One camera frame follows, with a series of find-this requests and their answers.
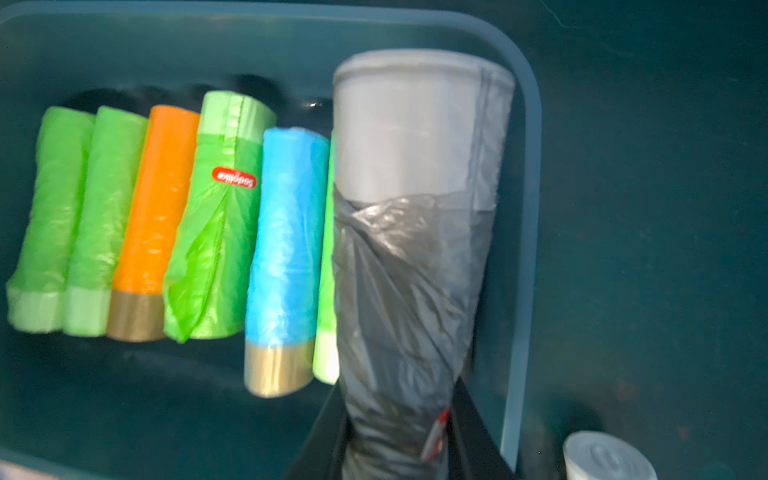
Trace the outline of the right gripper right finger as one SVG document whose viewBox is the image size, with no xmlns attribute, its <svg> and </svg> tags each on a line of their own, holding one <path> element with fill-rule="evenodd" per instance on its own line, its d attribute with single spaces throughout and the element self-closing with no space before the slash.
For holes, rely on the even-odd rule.
<svg viewBox="0 0 768 480">
<path fill-rule="evenodd" d="M 448 478 L 515 480 L 475 407 L 462 379 L 454 388 L 448 425 Z"/>
</svg>

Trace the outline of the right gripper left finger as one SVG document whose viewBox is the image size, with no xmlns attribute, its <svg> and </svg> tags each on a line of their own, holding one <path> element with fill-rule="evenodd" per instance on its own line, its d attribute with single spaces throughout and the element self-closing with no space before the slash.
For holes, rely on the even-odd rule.
<svg viewBox="0 0 768 480">
<path fill-rule="evenodd" d="M 330 390 L 298 457 L 284 479 L 341 480 L 348 442 L 348 413 L 340 384 Z"/>
</svg>

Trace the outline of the bright green bag roll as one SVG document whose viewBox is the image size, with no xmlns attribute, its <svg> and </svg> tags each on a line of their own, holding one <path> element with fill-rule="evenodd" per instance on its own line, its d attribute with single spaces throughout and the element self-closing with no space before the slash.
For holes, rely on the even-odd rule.
<svg viewBox="0 0 768 480">
<path fill-rule="evenodd" d="M 332 261 L 334 250 L 334 165 L 334 136 L 331 136 L 318 288 L 317 330 L 313 357 L 314 376 L 319 381 L 329 385 L 335 384 L 339 378 L 337 318 L 334 304 L 335 280 Z"/>
</svg>

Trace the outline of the blue bag roll gold end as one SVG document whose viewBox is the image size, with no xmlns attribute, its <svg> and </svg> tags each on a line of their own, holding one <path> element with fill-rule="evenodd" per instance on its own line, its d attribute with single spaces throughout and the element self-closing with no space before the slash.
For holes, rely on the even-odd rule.
<svg viewBox="0 0 768 480">
<path fill-rule="evenodd" d="M 270 128 L 263 153 L 244 381 L 253 395 L 276 398 L 313 379 L 330 141 L 303 128 Z"/>
</svg>

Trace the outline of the green bag roll red label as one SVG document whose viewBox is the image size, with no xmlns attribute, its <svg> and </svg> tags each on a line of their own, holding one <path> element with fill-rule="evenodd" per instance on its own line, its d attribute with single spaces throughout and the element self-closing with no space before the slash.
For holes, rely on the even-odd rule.
<svg viewBox="0 0 768 480">
<path fill-rule="evenodd" d="M 163 281 L 164 332 L 178 343 L 244 328 L 264 133 L 276 123 L 276 114 L 250 96 L 204 95 L 188 199 Z"/>
</svg>

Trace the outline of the orange bag roll gold end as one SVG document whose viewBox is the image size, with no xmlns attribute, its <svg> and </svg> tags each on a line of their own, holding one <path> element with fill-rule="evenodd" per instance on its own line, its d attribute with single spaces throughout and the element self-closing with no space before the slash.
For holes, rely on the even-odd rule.
<svg viewBox="0 0 768 480">
<path fill-rule="evenodd" d="M 169 105 L 150 111 L 132 206 L 116 269 L 106 336 L 165 337 L 163 281 L 190 186 L 200 115 Z"/>
</svg>

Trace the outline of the translucent grey roll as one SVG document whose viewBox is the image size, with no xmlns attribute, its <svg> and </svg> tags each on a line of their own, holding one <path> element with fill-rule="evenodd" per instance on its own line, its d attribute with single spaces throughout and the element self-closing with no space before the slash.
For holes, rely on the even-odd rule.
<svg viewBox="0 0 768 480">
<path fill-rule="evenodd" d="M 354 55 L 334 84 L 345 479 L 444 479 L 473 339 L 515 89 L 434 49 Z"/>
</svg>

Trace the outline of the light green bag roll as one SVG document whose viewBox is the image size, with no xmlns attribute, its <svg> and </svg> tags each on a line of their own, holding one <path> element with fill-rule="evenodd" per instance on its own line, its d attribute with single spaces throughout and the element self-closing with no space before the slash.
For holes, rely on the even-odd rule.
<svg viewBox="0 0 768 480">
<path fill-rule="evenodd" d="M 67 335 L 106 333 L 147 128 L 143 116 L 108 106 L 98 109 L 64 296 Z"/>
</svg>

